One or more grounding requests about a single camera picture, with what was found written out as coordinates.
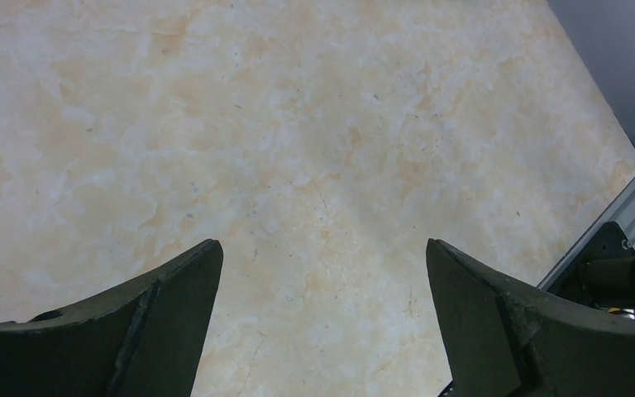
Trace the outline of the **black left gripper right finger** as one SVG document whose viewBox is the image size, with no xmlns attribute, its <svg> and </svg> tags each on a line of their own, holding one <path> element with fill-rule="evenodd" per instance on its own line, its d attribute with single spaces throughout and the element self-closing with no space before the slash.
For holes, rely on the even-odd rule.
<svg viewBox="0 0 635 397">
<path fill-rule="evenodd" d="M 442 240 L 427 276 L 458 396 L 635 396 L 635 320 L 488 267 Z"/>
</svg>

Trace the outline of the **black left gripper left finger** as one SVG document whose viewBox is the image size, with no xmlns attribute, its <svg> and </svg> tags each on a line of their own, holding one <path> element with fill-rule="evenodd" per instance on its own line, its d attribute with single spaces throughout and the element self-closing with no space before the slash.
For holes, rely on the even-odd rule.
<svg viewBox="0 0 635 397">
<path fill-rule="evenodd" d="M 0 396 L 188 396 L 221 278 L 203 241 L 131 280 L 0 323 Z"/>
</svg>

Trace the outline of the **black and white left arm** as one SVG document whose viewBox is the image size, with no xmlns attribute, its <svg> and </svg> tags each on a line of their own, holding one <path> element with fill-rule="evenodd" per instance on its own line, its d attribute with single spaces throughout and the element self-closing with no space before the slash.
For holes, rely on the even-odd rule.
<svg viewBox="0 0 635 397">
<path fill-rule="evenodd" d="M 442 240 L 427 275 L 450 365 L 445 396 L 635 396 L 635 251 L 605 223 L 547 287 Z M 25 323 L 0 323 L 0 396 L 188 396 L 223 263 L 206 240 Z"/>
</svg>

